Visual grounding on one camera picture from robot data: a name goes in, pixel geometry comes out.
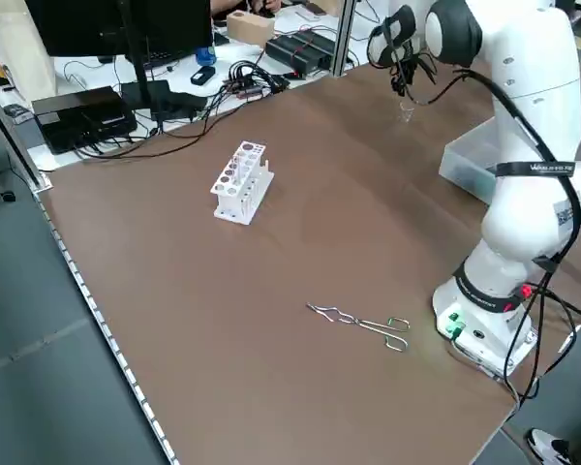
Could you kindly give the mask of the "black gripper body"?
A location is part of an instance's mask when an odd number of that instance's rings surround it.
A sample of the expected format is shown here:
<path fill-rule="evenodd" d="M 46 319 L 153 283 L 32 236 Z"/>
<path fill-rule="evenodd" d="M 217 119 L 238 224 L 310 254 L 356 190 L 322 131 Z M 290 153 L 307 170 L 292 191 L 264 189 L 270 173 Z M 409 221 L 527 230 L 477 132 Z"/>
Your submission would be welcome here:
<path fill-rule="evenodd" d="M 399 96 L 405 96 L 417 68 L 417 56 L 412 46 L 397 48 L 394 53 L 394 66 L 390 72 L 392 90 Z"/>

